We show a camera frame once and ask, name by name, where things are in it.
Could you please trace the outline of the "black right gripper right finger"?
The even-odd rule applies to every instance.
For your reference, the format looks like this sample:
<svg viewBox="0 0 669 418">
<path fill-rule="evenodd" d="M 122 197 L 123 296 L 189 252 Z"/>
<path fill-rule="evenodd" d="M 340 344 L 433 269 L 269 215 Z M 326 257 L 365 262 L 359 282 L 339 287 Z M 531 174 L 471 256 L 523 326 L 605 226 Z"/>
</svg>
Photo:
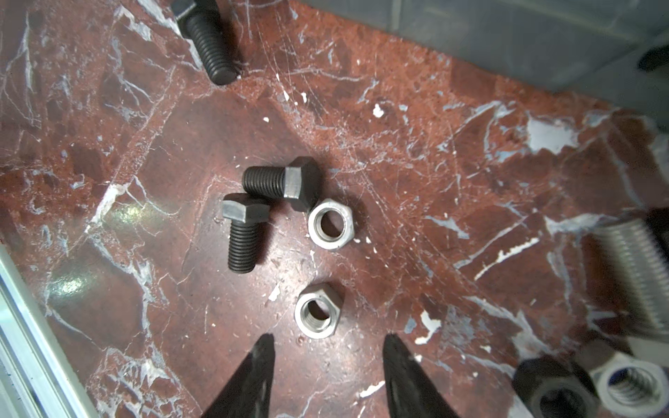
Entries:
<svg viewBox="0 0 669 418">
<path fill-rule="evenodd" d="M 390 417 L 457 417 L 397 334 L 384 338 L 383 372 Z"/>
</svg>

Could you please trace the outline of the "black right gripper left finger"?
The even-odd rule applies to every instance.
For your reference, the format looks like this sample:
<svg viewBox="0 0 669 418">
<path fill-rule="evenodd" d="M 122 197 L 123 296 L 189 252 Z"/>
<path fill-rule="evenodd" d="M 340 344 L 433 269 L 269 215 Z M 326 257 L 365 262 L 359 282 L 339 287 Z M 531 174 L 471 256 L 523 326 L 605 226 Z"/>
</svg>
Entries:
<svg viewBox="0 0 669 418">
<path fill-rule="evenodd" d="M 275 338 L 263 334 L 202 417 L 269 416 L 275 370 Z"/>
</svg>

